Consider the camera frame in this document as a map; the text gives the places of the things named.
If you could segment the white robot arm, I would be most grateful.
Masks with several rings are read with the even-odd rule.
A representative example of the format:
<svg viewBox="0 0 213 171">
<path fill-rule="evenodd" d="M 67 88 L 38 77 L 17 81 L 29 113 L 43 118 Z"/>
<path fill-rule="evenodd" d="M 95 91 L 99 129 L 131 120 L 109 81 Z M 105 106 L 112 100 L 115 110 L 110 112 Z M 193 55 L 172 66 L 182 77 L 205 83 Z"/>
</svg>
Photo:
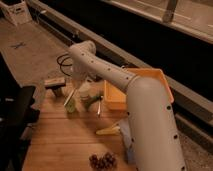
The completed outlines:
<svg viewBox="0 0 213 171">
<path fill-rule="evenodd" d="M 187 171 L 171 99 L 157 78 L 139 76 L 95 56 L 92 41 L 76 43 L 69 54 L 126 94 L 127 115 L 138 171 Z"/>
</svg>

